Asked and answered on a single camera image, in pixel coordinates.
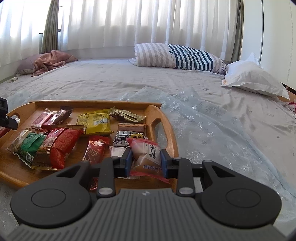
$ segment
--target bed sheet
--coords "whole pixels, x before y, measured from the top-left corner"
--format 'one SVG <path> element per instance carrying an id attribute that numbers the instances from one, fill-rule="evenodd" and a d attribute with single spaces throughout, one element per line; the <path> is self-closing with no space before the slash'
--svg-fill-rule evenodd
<path id="1" fill-rule="evenodd" d="M 296 187 L 293 113 L 274 98 L 221 87 L 222 79 L 223 76 L 211 72 L 137 67 L 127 59 L 82 60 L 37 77 L 20 76 L 15 82 L 4 82 L 0 84 L 0 96 L 8 99 L 12 110 L 37 99 L 126 99 L 144 87 L 169 95 L 193 88 L 200 99 L 238 118 L 255 145 Z M 4 212 L 9 215 L 9 208 Z"/>

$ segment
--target pink blanket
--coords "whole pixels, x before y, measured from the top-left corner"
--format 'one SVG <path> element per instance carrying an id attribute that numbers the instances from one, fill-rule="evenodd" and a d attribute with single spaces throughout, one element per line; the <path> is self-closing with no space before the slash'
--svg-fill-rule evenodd
<path id="1" fill-rule="evenodd" d="M 41 75 L 52 69 L 64 66 L 66 63 L 76 61 L 73 55 L 65 52 L 52 50 L 50 53 L 45 53 L 34 62 L 34 72 L 32 76 Z"/>

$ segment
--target curtain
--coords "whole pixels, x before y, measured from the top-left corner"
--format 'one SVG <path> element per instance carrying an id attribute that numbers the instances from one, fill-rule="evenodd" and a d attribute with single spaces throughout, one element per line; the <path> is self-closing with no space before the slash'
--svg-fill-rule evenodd
<path id="1" fill-rule="evenodd" d="M 49 6 L 43 33 L 41 53 L 49 53 L 52 50 L 59 50 L 57 37 L 58 14 L 59 0 L 52 0 Z"/>
<path id="2" fill-rule="evenodd" d="M 39 54 L 50 0 L 4 0 L 0 3 L 0 66 Z"/>
<path id="3" fill-rule="evenodd" d="M 235 33 L 233 53 L 231 57 L 232 62 L 239 60 L 240 52 L 242 48 L 242 26 L 243 26 L 243 17 L 244 17 L 243 11 L 244 11 L 243 0 L 238 0 L 237 27 L 236 27 L 236 33 Z"/>
<path id="4" fill-rule="evenodd" d="M 237 0 L 68 0 L 61 50 L 158 42 L 230 60 L 236 13 Z"/>

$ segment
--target gray curtain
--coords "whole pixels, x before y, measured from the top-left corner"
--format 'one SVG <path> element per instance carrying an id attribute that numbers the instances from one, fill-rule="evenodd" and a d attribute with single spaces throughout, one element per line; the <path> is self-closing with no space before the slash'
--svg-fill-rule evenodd
<path id="1" fill-rule="evenodd" d="M 244 17 L 244 4 L 243 0 L 238 0 L 238 11 L 237 11 L 237 29 L 235 32 L 235 42 L 231 62 L 239 60 L 240 51 L 242 48 L 242 28 L 243 28 L 243 17 Z"/>
<path id="2" fill-rule="evenodd" d="M 58 50 L 57 21 L 59 15 L 59 0 L 52 0 L 49 6 L 45 29 L 42 38 L 41 53 Z"/>

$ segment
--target black and white stripes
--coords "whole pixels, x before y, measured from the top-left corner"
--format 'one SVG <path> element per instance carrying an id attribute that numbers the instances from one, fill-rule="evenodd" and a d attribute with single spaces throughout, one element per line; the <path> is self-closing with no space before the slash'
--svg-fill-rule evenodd
<path id="1" fill-rule="evenodd" d="M 137 66 L 211 71 L 222 74 L 226 64 L 218 57 L 181 45 L 144 43 L 135 45 Z"/>

